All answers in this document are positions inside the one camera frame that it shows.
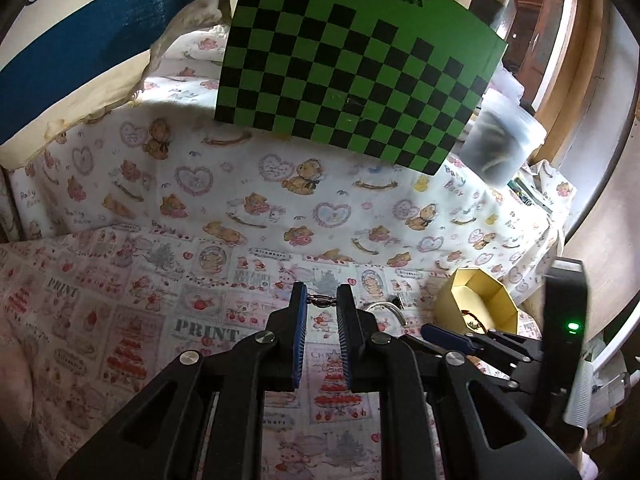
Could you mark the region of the yellow octagonal jewelry box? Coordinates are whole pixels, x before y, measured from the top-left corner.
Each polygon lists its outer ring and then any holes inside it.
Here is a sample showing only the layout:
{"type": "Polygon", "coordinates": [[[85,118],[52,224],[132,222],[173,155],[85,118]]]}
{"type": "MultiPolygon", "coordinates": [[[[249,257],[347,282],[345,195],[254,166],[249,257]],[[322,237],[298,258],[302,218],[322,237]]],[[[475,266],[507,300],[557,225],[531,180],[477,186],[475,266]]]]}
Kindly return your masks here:
{"type": "Polygon", "coordinates": [[[435,324],[457,334],[516,334],[518,309],[506,288],[480,269],[459,269],[439,289],[435,324]]]}

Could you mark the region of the strawberry print bed sheet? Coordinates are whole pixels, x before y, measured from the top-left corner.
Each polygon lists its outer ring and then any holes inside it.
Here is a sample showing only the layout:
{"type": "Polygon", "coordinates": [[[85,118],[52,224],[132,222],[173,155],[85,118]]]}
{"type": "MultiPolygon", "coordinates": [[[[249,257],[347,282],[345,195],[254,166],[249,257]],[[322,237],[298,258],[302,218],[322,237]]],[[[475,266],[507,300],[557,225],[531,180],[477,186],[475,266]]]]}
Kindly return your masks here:
{"type": "MultiPolygon", "coordinates": [[[[62,465],[180,353],[230,350],[263,330],[293,285],[349,284],[384,332],[417,335],[440,273],[229,248],[126,226],[1,248],[1,413],[29,463],[62,465]]],[[[336,314],[310,307],[300,387],[268,393],[266,479],[376,479],[375,394],[348,391],[336,314]]]]}

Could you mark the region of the clear plastic lidded tub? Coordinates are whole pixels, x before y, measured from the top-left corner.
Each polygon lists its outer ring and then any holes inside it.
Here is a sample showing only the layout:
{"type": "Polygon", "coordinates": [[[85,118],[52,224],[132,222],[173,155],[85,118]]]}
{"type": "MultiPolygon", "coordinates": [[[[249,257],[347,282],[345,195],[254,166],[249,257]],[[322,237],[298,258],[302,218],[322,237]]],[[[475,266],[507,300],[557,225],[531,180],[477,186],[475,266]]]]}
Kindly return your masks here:
{"type": "Polygon", "coordinates": [[[486,184],[504,188],[546,136],[544,126],[525,108],[489,89],[459,158],[486,184]]]}

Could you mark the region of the teddy bear print cloth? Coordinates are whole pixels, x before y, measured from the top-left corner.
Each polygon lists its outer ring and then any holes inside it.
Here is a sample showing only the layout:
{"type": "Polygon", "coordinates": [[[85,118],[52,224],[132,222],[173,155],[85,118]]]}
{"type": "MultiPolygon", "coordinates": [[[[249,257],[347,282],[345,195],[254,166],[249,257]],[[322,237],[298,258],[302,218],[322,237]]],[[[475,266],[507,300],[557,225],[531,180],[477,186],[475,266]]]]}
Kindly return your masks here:
{"type": "Polygon", "coordinates": [[[481,268],[516,301],[562,249],[574,185],[548,162],[494,188],[449,155],[427,177],[302,139],[214,118],[228,29],[180,37],[134,102],[61,133],[2,183],[9,237],[124,224],[158,235],[117,253],[169,266],[204,238],[198,270],[259,268],[278,252],[438,274],[481,268]]]}

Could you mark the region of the green black checkered box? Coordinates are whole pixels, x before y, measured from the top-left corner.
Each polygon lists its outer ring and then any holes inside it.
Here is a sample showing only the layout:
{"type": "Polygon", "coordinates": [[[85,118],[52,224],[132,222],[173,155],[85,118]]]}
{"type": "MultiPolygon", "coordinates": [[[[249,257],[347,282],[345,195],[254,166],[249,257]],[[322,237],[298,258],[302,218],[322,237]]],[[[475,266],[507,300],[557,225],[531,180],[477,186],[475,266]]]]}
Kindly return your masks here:
{"type": "Polygon", "coordinates": [[[431,176],[505,48],[456,0],[238,0],[215,117],[431,176]]]}

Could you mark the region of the striped Paris tote bag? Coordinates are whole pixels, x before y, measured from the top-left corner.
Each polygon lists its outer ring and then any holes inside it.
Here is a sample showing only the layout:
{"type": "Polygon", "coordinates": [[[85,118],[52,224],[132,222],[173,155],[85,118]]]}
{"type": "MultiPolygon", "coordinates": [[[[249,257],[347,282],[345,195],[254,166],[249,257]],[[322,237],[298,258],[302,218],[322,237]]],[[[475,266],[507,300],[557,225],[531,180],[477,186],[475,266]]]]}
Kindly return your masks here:
{"type": "Polygon", "coordinates": [[[129,101],[182,34],[229,0],[1,0],[1,165],[129,101]]]}

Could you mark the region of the wooden window frame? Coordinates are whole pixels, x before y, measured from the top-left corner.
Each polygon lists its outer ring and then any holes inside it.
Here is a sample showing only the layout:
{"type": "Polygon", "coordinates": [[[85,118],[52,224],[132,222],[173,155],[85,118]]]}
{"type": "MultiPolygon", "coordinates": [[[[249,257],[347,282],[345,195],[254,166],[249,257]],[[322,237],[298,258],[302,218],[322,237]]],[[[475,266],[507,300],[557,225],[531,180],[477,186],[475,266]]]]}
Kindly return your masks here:
{"type": "Polygon", "coordinates": [[[529,156],[559,164],[604,77],[612,42],[611,0],[513,0],[504,66],[524,86],[524,101],[547,131],[529,156]]]}

